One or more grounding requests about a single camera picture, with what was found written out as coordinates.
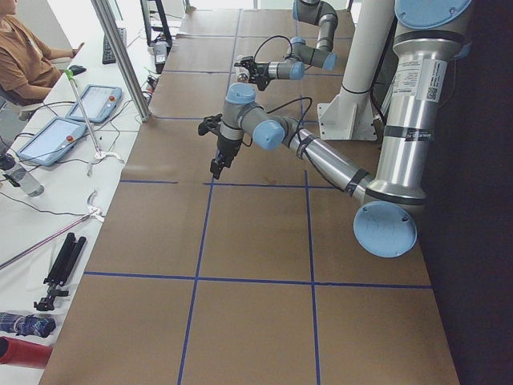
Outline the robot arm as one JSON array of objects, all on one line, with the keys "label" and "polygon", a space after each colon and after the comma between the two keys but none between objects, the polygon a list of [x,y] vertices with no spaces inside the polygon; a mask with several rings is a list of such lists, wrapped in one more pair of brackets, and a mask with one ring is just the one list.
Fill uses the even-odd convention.
[{"label": "robot arm", "polygon": [[317,44],[294,38],[280,62],[238,61],[223,111],[203,120],[218,152],[214,177],[231,165],[244,136],[265,150],[280,145],[307,160],[335,188],[360,202],[353,220],[358,243],[379,257],[398,257],[417,241],[426,195],[421,181],[447,65],[469,43],[471,1],[365,1],[341,89],[317,106],[320,131],[267,112],[257,91],[274,79],[301,79],[308,66],[331,70],[337,13],[324,1],[296,1],[293,17],[319,29]]},{"label": "robot arm", "polygon": [[293,18],[319,28],[317,43],[314,47],[299,37],[287,40],[289,49],[281,61],[259,62],[256,55],[238,56],[236,81],[256,85],[263,91],[276,79],[301,80],[308,67],[331,71],[334,69],[337,55],[333,53],[333,38],[338,25],[335,9],[325,1],[295,1]]}]

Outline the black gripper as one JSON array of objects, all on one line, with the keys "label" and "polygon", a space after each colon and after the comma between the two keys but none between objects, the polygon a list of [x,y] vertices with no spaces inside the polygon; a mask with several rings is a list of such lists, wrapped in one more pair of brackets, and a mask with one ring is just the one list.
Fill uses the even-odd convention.
[{"label": "black gripper", "polygon": [[219,180],[223,169],[231,168],[232,162],[240,151],[242,139],[230,140],[219,136],[216,145],[218,154],[211,161],[210,172],[215,180]]},{"label": "black gripper", "polygon": [[256,85],[259,91],[264,91],[271,81],[269,77],[269,63],[255,62],[253,56],[239,58],[234,63],[234,66],[248,69],[248,83]]}]

